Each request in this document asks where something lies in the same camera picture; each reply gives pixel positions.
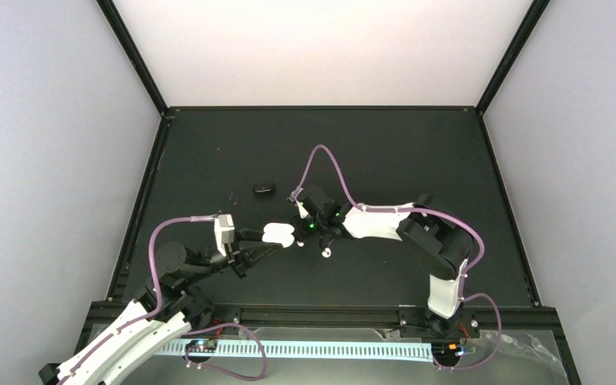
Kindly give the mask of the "white capsule object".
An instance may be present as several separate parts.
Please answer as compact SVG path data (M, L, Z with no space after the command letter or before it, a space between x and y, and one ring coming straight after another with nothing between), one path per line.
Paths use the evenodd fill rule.
M290 224L271 222L264 226L261 240L288 248L295 241L294 230L295 228Z

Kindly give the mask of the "black earbud charging case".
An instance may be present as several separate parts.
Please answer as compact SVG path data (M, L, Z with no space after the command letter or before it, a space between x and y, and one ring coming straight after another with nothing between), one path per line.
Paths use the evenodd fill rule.
M253 184L253 193L257 195L270 195L274 190L275 185L271 181L262 181Z

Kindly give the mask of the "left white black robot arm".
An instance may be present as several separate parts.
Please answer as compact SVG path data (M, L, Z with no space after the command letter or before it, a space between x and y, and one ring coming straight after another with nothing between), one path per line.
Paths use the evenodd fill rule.
M193 251L179 242L152 250L151 278L109 326L62 363L38 373L44 384L119 384L173 339L204 335L204 350L229 327L213 321L214 305L199 282L226 269L238 277L263 257L294 243L294 228L270 223L262 231L225 229L216 243Z

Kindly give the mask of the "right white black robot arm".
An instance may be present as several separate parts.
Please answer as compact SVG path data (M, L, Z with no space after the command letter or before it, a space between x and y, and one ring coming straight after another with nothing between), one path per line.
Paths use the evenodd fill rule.
M394 206L352 205L309 185L288 200L298 209L292 220L297 243L317 237L323 257L329 257L331 243L341 239L380 238L411 248L429 274L422 327L438 337L456 327L464 271L476 240L447 214L433 214L432 197L422 195L415 202Z

